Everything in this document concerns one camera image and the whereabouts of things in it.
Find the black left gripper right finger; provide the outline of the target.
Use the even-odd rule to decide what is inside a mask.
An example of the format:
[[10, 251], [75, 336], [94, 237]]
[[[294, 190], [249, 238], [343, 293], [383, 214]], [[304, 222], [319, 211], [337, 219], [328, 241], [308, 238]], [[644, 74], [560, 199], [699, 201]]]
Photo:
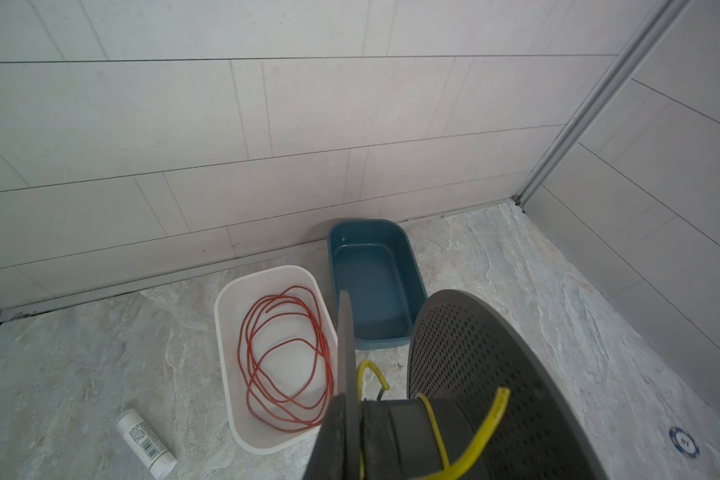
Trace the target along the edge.
[[385, 402], [361, 403], [364, 479], [403, 479], [403, 469], [390, 408]]

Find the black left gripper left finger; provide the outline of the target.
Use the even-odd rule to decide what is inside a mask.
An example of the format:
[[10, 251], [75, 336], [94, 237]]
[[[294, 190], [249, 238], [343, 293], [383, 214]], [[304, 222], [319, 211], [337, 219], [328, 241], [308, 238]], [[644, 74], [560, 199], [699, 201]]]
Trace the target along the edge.
[[346, 456], [346, 396], [331, 399], [303, 480], [343, 480]]

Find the grey perforated cable spool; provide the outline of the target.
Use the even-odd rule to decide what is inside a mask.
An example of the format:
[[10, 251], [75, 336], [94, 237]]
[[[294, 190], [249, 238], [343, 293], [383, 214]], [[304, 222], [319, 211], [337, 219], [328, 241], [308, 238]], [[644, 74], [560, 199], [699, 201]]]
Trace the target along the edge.
[[539, 358], [486, 302], [430, 296], [409, 344], [407, 395], [362, 396], [351, 303], [340, 296], [338, 382], [346, 396], [345, 478], [364, 479], [361, 403], [391, 410], [403, 479], [602, 479], [591, 442]]

